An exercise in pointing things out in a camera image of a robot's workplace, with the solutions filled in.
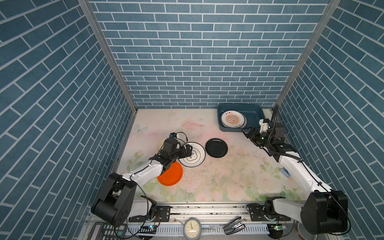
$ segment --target blue plastic bin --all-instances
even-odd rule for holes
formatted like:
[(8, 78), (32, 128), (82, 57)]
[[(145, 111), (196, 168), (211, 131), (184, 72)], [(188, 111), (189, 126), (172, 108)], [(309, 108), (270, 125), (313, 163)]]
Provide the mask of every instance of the blue plastic bin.
[(229, 110), (238, 111), (246, 117), (247, 125), (245, 127), (260, 128), (259, 121), (265, 118), (262, 108), (257, 104), (222, 103), (217, 106), (217, 120), (220, 130), (223, 132), (241, 132), (243, 129), (224, 127), (221, 123), (221, 115)]

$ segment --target orange sunburst design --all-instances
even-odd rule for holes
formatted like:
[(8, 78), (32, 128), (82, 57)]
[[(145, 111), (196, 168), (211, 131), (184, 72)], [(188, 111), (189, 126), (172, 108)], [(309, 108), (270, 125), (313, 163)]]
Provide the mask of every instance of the orange sunburst design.
[(225, 121), (231, 125), (239, 124), (240, 118), (235, 114), (228, 114), (225, 116)]

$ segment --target white plate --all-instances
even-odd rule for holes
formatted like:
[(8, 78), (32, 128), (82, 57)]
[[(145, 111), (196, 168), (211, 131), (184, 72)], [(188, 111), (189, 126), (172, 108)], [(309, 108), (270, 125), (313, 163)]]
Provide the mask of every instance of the white plate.
[(187, 142), (185, 145), (192, 146), (192, 155), (190, 157), (180, 158), (180, 163), (186, 167), (199, 166), (205, 159), (205, 150), (203, 146), (196, 142)]
[(221, 115), (221, 122), (225, 127), (238, 128), (244, 126), (245, 116), (237, 111), (229, 110)]

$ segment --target blue brick wall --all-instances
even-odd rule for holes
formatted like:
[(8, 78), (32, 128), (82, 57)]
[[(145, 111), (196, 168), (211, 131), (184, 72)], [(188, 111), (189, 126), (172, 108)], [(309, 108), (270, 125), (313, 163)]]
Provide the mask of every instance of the blue brick wall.
[(139, 108), (271, 107), (327, 3), (91, 1)]
[(384, 239), (383, 12), (342, 0), (281, 106), (301, 156), (348, 195), (352, 240)]
[(0, 1), (0, 239), (73, 239), (132, 111), (77, 0)]

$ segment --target stacked plates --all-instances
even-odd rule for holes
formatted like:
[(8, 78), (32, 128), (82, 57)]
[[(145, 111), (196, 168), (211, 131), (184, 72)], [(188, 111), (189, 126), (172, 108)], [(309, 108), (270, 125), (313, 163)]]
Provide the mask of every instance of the stacked plates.
[(239, 128), (247, 125), (247, 119), (238, 111), (229, 110), (221, 115), (221, 122), (225, 127)]

